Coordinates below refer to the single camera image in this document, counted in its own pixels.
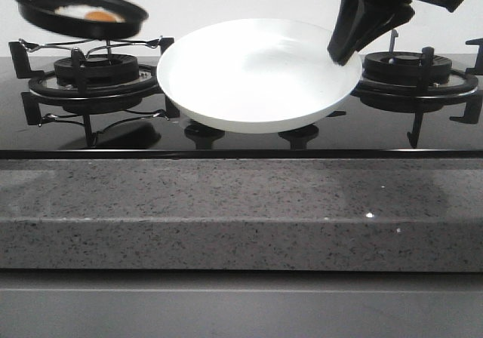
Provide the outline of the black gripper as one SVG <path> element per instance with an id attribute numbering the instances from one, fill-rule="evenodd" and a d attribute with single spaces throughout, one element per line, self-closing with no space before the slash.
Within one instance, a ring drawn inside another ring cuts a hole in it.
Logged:
<path id="1" fill-rule="evenodd" d="M 386 3 L 410 4 L 413 0 L 384 0 Z M 417 0 L 454 12 L 464 0 Z M 410 5 L 380 8 L 377 0 L 341 0 L 337 22 L 328 44 L 331 59 L 346 65 L 355 52 L 361 51 L 384 33 L 407 23 L 415 12 Z"/>

